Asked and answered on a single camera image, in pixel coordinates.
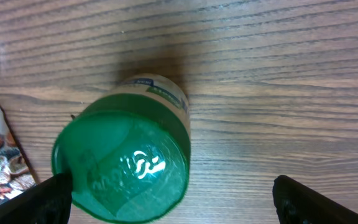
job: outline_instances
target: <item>table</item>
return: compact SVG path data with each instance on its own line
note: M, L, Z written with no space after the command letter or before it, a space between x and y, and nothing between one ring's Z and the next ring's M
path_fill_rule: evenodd
M156 223L278 223L280 174L358 213L358 1L0 0L0 58L41 180L70 115L149 72L183 88L192 127L187 195Z

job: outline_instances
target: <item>wooden table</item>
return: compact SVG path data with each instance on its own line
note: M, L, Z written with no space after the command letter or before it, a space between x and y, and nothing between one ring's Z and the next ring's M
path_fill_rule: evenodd
M279 174L358 213L358 1L0 0L0 53L41 180L71 114L150 72L184 89L192 127L188 193L156 223L278 223Z

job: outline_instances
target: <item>green lid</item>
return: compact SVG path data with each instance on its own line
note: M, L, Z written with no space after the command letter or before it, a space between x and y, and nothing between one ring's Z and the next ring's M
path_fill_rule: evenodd
M125 109L110 103L108 109L101 106L106 100L132 103ZM107 222L154 220L172 209L187 188L189 158L182 146L188 144L190 152L190 141L173 137L183 130L167 128L178 120L162 125L164 116L133 113L139 100L158 103L128 94L100 99L63 130L53 149L53 173L73 176L73 203ZM158 104L158 113L169 113Z

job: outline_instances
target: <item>lid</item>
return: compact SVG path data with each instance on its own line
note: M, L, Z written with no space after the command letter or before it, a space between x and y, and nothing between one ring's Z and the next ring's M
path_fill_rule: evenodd
M117 223L161 217L182 199L188 183L185 157L171 135L125 111L71 122L55 143L52 170L71 172L76 206Z

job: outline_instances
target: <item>dark object at edge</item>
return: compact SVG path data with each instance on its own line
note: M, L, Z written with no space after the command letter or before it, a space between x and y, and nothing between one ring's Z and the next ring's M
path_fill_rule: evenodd
M281 175L274 181L273 200L280 224L358 224L358 214Z
M73 181L58 174L0 205L0 224L68 223Z

